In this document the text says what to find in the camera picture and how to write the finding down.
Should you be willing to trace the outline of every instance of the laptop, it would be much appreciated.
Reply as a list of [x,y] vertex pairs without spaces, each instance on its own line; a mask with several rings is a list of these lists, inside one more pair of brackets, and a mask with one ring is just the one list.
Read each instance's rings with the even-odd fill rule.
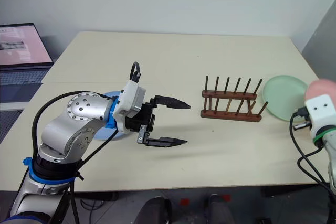
[[0,25],[0,102],[27,102],[52,67],[33,23]]

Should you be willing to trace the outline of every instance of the pink object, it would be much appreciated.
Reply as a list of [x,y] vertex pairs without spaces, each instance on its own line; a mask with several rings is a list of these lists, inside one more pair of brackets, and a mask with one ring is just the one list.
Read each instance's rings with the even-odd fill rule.
[[313,81],[306,90],[306,100],[328,94],[336,108],[336,82],[321,79]]
[[35,27],[0,27],[0,65],[52,62]]

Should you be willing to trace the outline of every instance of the black shoe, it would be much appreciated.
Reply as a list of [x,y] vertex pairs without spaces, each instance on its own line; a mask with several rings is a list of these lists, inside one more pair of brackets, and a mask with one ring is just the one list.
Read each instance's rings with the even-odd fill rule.
[[217,194],[212,194],[206,200],[205,218],[208,224],[235,224],[227,204]]
[[141,208],[134,224],[171,224],[172,205],[168,199],[156,197]]

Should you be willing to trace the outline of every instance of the white table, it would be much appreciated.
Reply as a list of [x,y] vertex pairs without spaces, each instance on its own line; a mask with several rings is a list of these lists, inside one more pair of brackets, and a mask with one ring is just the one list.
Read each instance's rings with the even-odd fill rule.
[[29,102],[2,102],[0,111],[24,110]]
[[[312,71],[298,75],[305,82],[315,79]],[[155,94],[171,95],[191,105],[190,110],[155,109],[151,137],[170,136],[188,140],[171,148],[139,145],[137,135],[109,143],[81,170],[85,180],[76,179],[77,191],[138,190],[153,188],[284,185],[311,183],[296,166],[299,157],[288,133],[288,123],[267,111],[259,123],[204,119],[203,83],[187,86],[172,83],[142,83],[146,101]],[[24,171],[22,159],[32,154],[31,124],[37,110],[51,98],[68,91],[120,90],[120,83],[43,84],[0,145],[0,190],[17,190]],[[52,105],[41,117],[38,138],[46,124],[66,109],[70,98]],[[262,106],[257,99],[256,111]],[[296,133],[303,151],[314,149],[308,130]],[[102,141],[94,140],[86,156]],[[323,151],[312,161],[327,178],[328,158]]]
[[125,83],[132,63],[142,83],[220,86],[231,77],[258,81],[280,74],[304,81],[316,75],[288,37],[210,36],[85,31],[77,35],[43,83]]

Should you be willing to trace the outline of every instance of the green band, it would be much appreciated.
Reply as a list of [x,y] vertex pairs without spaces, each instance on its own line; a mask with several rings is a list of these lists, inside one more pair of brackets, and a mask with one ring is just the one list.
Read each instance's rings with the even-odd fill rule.
[[335,131],[336,128],[331,128],[328,129],[326,131],[323,131],[322,133],[318,134],[316,137],[313,138],[313,143],[315,144],[315,142],[321,138],[323,138],[324,135],[326,135],[327,133],[331,132],[331,131]]

